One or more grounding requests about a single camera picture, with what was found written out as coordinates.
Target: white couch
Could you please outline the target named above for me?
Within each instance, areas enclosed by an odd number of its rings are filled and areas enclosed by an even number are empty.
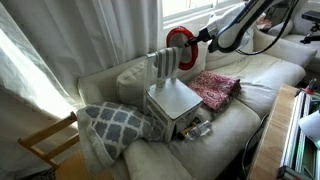
[[[254,30],[243,50],[262,49],[272,40],[272,36]],[[237,77],[241,79],[241,95],[212,121],[211,135],[169,144],[136,140],[111,167],[114,179],[215,179],[269,113],[281,84],[295,86],[305,76],[303,67],[316,54],[315,50],[285,40],[257,56],[208,54],[206,47],[201,45],[196,65],[179,72],[179,79],[187,83],[203,69]],[[112,101],[142,106],[144,59],[80,78],[79,92],[84,104]],[[198,115],[209,118],[203,109]]]
[[[301,15],[309,10],[320,12],[320,2],[316,0],[301,0],[300,4],[297,6],[295,12],[288,23],[285,32],[282,34],[282,38],[294,43],[300,43],[301,40],[305,38],[306,35],[310,33],[310,29],[313,26],[311,21],[303,19]],[[271,28],[268,34],[277,36],[280,32],[283,23]],[[314,35],[320,35],[320,31],[314,33]],[[315,58],[306,66],[306,77],[305,82],[309,82],[313,78],[320,79],[320,41],[312,41],[310,44],[305,44],[305,46],[316,49],[318,53]]]

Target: white curtain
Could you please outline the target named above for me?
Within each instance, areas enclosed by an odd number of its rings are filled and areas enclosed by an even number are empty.
[[[157,50],[159,1],[2,1],[75,107],[79,77]]]
[[[77,90],[79,77],[158,49],[161,2],[1,3],[0,179],[9,179],[9,175],[21,177],[48,168],[16,140],[52,124],[47,115],[65,117],[83,106]],[[43,147],[50,149],[74,132],[69,129]]]

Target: white pillow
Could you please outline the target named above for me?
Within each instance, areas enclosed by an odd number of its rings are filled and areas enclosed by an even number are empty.
[[[191,81],[201,70],[204,70],[207,44],[199,43],[198,49],[199,54],[195,65],[188,71],[178,71],[177,77],[183,83]],[[136,106],[140,110],[143,107],[144,63],[145,61],[128,68],[117,78],[117,92],[121,102]]]
[[[253,28],[248,29],[248,33],[250,34],[249,42],[241,48],[244,52],[252,52],[253,51]],[[206,67],[205,69],[210,71],[214,69],[218,69],[223,66],[227,66],[232,64],[233,62],[244,59],[246,56],[241,55],[237,52],[232,53],[222,53],[220,51],[216,51],[214,53],[208,53],[206,57]]]

